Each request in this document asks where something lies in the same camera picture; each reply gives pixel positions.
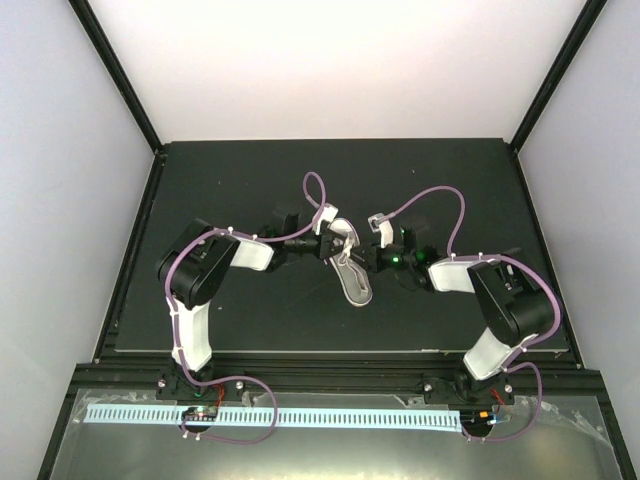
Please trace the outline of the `grey canvas sneaker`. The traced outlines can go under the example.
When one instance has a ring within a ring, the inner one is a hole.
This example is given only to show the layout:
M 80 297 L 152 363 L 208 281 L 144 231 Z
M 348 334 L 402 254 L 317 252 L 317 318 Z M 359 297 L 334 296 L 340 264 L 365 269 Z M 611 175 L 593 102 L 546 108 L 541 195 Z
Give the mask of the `grey canvas sneaker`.
M 360 240 L 359 240 L 357 231 L 348 220 L 344 218 L 337 218 L 329 225 L 329 228 L 331 230 L 336 231 L 337 233 L 344 234 L 345 238 L 346 237 L 357 238 L 358 245 L 360 245 Z M 339 258 L 339 254 L 330 258 L 329 261 L 338 275 L 338 279 L 340 281 L 343 293 L 347 301 L 354 307 L 366 306 L 373 298 L 373 291 L 369 282 L 367 272 L 365 272 L 360 267 L 358 268 L 359 272 L 362 275 L 363 283 L 366 287 L 365 290 L 361 290 L 353 283 L 353 276 L 351 275 L 351 272 L 349 270 L 344 270 L 342 267 L 340 267 L 337 264 L 338 258 Z

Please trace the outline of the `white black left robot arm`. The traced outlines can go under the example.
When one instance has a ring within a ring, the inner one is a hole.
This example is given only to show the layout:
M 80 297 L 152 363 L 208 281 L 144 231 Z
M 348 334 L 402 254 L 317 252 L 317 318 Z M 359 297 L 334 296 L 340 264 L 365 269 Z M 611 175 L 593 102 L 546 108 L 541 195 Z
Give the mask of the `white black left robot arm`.
M 290 255 L 312 255 L 336 272 L 346 300 L 366 306 L 373 297 L 366 271 L 350 258 L 360 245 L 355 227 L 329 205 L 309 228 L 299 225 L 297 212 L 279 213 L 272 225 L 249 235 L 232 227 L 216 228 L 196 219 L 158 262 L 173 336 L 172 357 L 184 368 L 179 386 L 193 399 L 207 397 L 214 388 L 209 306 L 231 268 L 270 272 Z

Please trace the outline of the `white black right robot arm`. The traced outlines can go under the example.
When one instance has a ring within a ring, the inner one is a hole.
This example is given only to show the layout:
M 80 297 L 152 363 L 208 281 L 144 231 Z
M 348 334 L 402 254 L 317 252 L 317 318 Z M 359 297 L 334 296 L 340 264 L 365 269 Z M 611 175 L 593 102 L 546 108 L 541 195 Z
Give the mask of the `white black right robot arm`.
M 433 389 L 444 383 L 463 404 L 483 401 L 513 361 L 555 334 L 562 319 L 557 296 L 525 264 L 518 248 L 493 255 L 444 255 L 421 245 L 418 233 L 406 229 L 399 243 L 352 246 L 348 258 L 368 273 L 405 272 L 418 289 L 475 297 L 485 321 L 482 334 L 455 373 L 425 382 Z

